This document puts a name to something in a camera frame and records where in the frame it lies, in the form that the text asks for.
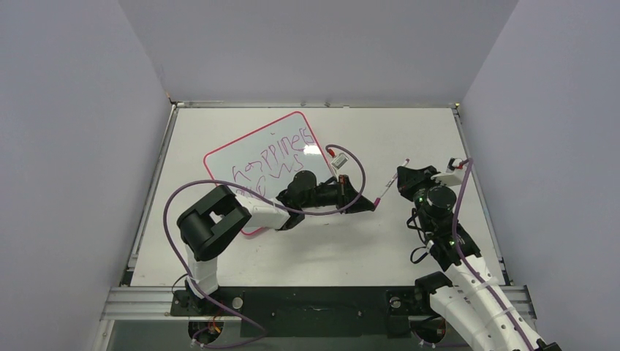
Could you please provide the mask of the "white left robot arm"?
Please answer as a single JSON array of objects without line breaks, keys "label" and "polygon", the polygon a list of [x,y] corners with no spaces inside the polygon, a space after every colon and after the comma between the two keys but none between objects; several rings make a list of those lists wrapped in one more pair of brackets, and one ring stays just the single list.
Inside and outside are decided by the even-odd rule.
[{"label": "white left robot arm", "polygon": [[302,170],[275,198],[266,200],[236,194],[233,188],[230,182],[216,186],[177,219],[189,258],[189,304],[199,314],[210,314],[217,307],[217,258],[240,231],[290,230],[306,218],[310,208],[334,207],[344,214],[376,208],[347,175],[320,183],[313,172]]}]

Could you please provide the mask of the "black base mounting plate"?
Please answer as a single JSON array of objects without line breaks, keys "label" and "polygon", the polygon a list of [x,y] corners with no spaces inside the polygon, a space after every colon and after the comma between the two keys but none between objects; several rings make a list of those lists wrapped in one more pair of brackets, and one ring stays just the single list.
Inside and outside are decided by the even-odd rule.
[{"label": "black base mounting plate", "polygon": [[442,322],[415,287],[220,287],[216,303],[189,289],[176,290],[174,317],[230,317],[254,320],[269,337],[404,338],[413,331],[434,341],[445,334]]}]

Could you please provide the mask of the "pink framed whiteboard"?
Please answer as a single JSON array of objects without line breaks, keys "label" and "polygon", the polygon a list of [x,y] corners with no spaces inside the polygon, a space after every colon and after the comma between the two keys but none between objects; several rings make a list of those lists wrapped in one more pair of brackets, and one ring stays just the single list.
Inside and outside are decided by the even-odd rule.
[{"label": "pink framed whiteboard", "polygon": [[212,179],[229,181],[237,195],[253,198],[253,190],[274,198],[287,188],[294,176],[308,170],[317,181],[333,176],[325,152],[318,143],[305,115],[288,113],[224,144],[203,158]]}]

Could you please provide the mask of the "aluminium front rail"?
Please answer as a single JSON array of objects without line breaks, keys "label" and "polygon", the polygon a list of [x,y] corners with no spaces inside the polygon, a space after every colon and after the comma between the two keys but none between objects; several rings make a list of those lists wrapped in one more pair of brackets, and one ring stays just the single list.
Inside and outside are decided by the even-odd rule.
[{"label": "aluminium front rail", "polygon": [[[502,290],[522,316],[537,319],[527,286],[503,286]],[[113,287],[100,320],[191,320],[171,317],[173,304],[171,287]]]}]

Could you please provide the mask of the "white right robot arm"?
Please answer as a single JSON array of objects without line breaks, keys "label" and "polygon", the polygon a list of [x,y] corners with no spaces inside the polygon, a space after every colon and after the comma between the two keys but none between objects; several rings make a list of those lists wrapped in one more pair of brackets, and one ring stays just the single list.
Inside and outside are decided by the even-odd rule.
[{"label": "white right robot arm", "polygon": [[523,318],[506,296],[458,215],[471,173],[468,161],[446,173],[399,166],[399,194],[413,204],[408,226],[420,232],[438,272],[415,281],[414,306],[433,312],[473,350],[560,350]]}]

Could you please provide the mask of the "white marker pen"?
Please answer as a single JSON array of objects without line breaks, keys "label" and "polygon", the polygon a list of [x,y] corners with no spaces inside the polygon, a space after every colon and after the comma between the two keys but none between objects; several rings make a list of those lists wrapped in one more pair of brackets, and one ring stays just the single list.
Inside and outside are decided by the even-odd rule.
[{"label": "white marker pen", "polygon": [[[410,162],[410,158],[406,158],[401,164],[400,167],[406,167]],[[389,179],[389,181],[385,184],[384,189],[382,190],[382,192],[380,193],[380,195],[377,197],[377,200],[380,201],[388,192],[388,190],[391,188],[391,186],[396,182],[398,178],[398,172],[396,171],[393,176]]]}]

